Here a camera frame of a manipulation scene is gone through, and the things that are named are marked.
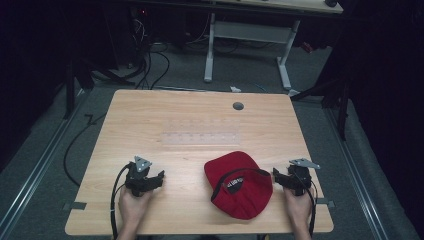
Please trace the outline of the black metal stand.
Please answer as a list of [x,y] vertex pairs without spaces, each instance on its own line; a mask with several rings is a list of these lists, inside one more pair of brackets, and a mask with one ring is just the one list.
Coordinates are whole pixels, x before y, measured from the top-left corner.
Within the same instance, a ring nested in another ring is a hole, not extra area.
[[66,66],[66,113],[64,118],[69,119],[76,109],[76,93],[75,82],[78,82],[82,90],[91,91],[94,88],[94,80],[92,71],[99,72],[106,77],[108,81],[121,85],[132,86],[133,83],[128,81],[127,77],[118,76],[112,71],[101,67],[98,64],[86,59],[73,59]]
[[346,139],[345,124],[349,100],[349,90],[352,79],[347,77],[339,77],[329,82],[318,84],[303,92],[291,96],[292,101],[301,100],[307,96],[319,95],[323,96],[321,106],[323,108],[338,108],[338,117],[336,119],[336,129],[342,140]]

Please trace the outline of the person's right hand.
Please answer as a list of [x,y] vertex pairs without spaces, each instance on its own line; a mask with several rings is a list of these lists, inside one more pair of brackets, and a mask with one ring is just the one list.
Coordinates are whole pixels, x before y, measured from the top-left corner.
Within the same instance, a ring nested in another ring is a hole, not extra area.
[[307,230],[309,227],[308,220],[312,213],[312,201],[308,194],[296,196],[293,191],[284,188],[284,197],[286,203],[286,211],[294,229]]

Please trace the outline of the person's left hand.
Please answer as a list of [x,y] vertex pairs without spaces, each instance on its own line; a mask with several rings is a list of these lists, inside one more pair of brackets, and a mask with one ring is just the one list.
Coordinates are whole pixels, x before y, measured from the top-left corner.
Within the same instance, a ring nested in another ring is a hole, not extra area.
[[142,196],[134,196],[126,187],[120,190],[119,210],[122,218],[122,227],[119,236],[135,235],[147,211],[148,203],[153,192],[149,191]]

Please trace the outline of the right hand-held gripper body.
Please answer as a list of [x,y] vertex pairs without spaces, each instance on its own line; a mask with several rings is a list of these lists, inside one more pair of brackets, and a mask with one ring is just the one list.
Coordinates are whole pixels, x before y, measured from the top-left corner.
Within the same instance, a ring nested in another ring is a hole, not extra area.
[[321,166],[305,158],[290,160],[289,163],[288,188],[293,190],[296,196],[301,196],[312,185],[312,177],[309,169],[319,170]]

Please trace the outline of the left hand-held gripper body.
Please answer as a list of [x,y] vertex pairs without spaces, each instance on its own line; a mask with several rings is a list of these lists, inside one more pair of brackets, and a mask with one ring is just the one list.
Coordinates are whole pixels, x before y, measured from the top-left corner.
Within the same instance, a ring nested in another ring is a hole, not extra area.
[[141,197],[153,189],[153,180],[148,177],[151,165],[150,161],[140,156],[135,156],[134,161],[129,164],[125,186],[133,196]]

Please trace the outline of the metal floor rail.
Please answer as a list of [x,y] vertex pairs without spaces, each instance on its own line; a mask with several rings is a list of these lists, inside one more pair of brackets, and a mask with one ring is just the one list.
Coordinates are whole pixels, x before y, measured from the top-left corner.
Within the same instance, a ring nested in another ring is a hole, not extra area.
[[32,127],[6,169],[0,173],[0,240],[7,240],[53,161],[76,113],[91,93],[78,90],[76,106],[66,112],[68,96],[61,90],[48,111]]
[[368,189],[366,188],[366,185],[362,179],[358,167],[355,164],[353,155],[348,147],[348,144],[340,137],[337,128],[336,117],[333,111],[329,109],[324,109],[323,112],[326,116],[326,119],[329,121],[333,134],[337,139],[338,145],[343,155],[344,162],[347,165],[348,176],[351,179],[353,189],[361,206],[362,212],[366,218],[366,221],[370,227],[370,230],[374,236],[374,239],[389,240],[387,231],[382,224],[375,203],[372,200]]

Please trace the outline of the white-framed desk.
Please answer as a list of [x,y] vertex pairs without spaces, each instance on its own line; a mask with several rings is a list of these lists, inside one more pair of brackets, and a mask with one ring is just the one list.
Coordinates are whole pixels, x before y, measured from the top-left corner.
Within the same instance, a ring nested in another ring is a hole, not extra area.
[[[165,0],[165,3],[171,7],[182,7],[184,10],[198,7],[200,10],[210,12],[208,52],[204,71],[206,83],[213,80],[214,42],[217,38],[283,44],[285,49],[276,61],[282,86],[290,96],[297,95],[298,91],[292,89],[286,61],[301,23],[301,14],[338,17],[344,11],[338,0],[196,0],[194,3]],[[282,27],[241,20],[217,20],[216,14],[219,10],[233,13],[244,11],[246,14],[259,15],[271,15],[274,11],[276,14],[289,17],[292,24]]]

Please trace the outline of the red baseball cap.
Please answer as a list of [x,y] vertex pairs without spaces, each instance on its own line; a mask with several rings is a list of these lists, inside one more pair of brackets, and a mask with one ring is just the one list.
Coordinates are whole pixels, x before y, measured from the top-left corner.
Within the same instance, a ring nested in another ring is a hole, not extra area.
[[213,190],[211,202],[236,219],[250,220],[258,216],[273,193],[270,173],[242,151],[208,161],[204,172]]

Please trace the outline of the clear plastic ruler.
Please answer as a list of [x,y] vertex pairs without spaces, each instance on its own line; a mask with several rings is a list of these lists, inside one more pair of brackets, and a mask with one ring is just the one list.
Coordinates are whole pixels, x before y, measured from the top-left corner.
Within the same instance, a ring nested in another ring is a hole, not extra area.
[[236,132],[165,132],[161,136],[166,145],[238,145]]

